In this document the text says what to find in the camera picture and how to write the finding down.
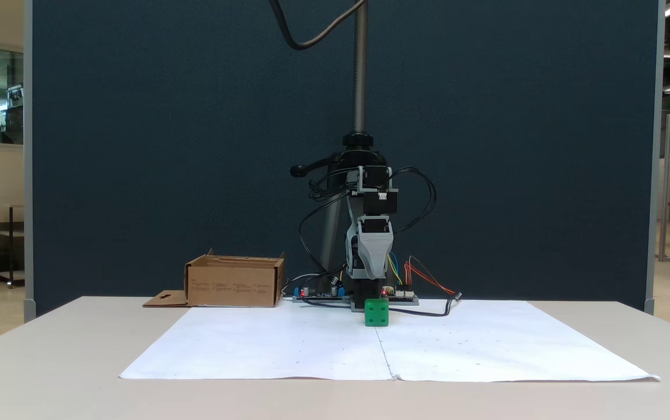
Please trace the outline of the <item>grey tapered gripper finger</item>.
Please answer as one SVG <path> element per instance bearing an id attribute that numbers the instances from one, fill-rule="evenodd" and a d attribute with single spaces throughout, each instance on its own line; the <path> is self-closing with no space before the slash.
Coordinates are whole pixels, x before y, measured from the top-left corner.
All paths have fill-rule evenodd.
<path id="1" fill-rule="evenodd" d="M 361 260 L 367 278 L 384 278 L 393 237 L 361 237 Z"/>

